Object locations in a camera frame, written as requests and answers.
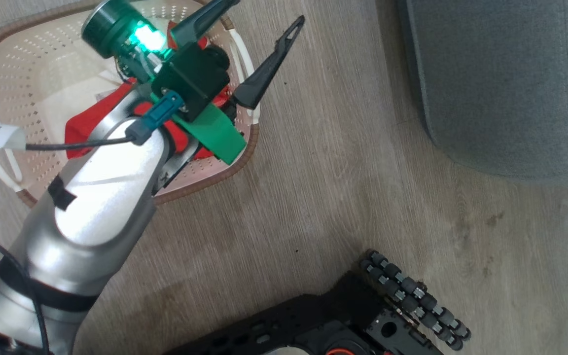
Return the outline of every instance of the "black tape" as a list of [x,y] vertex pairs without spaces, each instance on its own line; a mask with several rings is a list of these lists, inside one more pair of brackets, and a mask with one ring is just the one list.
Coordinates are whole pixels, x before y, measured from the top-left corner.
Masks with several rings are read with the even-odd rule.
[[52,183],[47,187],[47,193],[52,196],[54,206],[63,211],[66,211],[67,207],[76,200],[76,195],[65,189],[65,183],[60,175],[56,175]]
[[[23,276],[8,258],[0,261],[0,279],[11,289],[29,298]],[[30,280],[30,285],[41,305],[66,312],[87,312],[100,296],[80,296],[67,293],[36,280]]]

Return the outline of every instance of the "gray fabric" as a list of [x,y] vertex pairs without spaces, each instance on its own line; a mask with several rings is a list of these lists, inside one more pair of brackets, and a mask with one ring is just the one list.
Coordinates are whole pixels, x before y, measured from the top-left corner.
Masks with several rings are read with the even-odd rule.
[[485,173],[568,181],[568,1],[404,4],[435,144]]

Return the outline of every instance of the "cable connector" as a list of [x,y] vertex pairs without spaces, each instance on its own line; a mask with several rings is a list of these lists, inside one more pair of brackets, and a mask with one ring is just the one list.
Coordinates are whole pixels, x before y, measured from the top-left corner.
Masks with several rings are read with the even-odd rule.
[[172,118],[185,102],[176,92],[169,90],[153,107],[144,114],[141,119],[135,120],[126,128],[127,137],[135,137],[133,144],[142,145],[160,128],[166,121]]

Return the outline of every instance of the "laundry basket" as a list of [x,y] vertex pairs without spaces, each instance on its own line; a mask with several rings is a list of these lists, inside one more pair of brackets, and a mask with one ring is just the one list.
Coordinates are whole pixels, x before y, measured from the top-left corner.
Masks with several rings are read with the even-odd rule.
[[[192,0],[145,0],[133,6],[155,21],[180,22],[202,6]],[[0,29],[0,123],[21,126],[29,143],[63,143],[65,124],[122,84],[115,65],[80,38],[97,1],[83,1],[26,18]],[[227,16],[207,34],[227,52],[230,90],[253,73],[243,43]],[[257,144],[259,108],[239,107],[235,126],[247,147],[228,166],[215,157],[194,160],[155,196],[162,204],[220,182],[247,163]],[[66,153],[0,150],[0,178],[30,207],[67,162]]]

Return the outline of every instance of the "basket rim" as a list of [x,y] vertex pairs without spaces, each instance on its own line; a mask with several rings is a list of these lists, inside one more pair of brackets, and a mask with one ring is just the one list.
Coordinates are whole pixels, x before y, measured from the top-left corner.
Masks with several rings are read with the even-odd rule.
[[[199,4],[205,5],[209,1],[208,0],[193,0]],[[22,18],[16,22],[10,23],[2,28],[0,28],[0,43],[2,43],[6,38],[9,36],[29,29],[31,27],[41,25],[46,22],[50,22],[52,20],[57,20],[58,18],[62,18],[65,16],[70,16],[72,14],[77,14],[83,11],[90,11],[94,9],[98,4],[101,3],[101,0],[81,0],[79,2],[75,2],[72,4],[64,5],[55,7],[54,9],[44,11],[32,16],[28,16],[26,18]],[[220,18],[223,27],[226,30],[234,29],[234,23],[230,20],[227,14],[221,16]],[[230,165],[229,168],[225,169],[221,173],[216,175],[212,175],[206,179],[203,179],[195,184],[187,186],[185,188],[177,189],[175,191],[171,191],[161,196],[155,196],[154,201],[156,205],[165,204],[166,202],[170,202],[172,200],[176,200],[178,198],[190,195],[201,189],[205,189],[210,187],[214,184],[217,184],[233,175],[238,173],[244,166],[248,163],[251,156],[255,151],[255,147],[257,146],[257,140],[259,136],[259,125],[254,123],[250,126],[250,135],[247,146],[243,151],[242,155],[239,159],[237,159],[234,164]],[[24,204],[28,207],[34,207],[37,203],[36,197],[34,197],[27,189],[22,189],[21,191],[16,191],[16,195],[22,200]]]

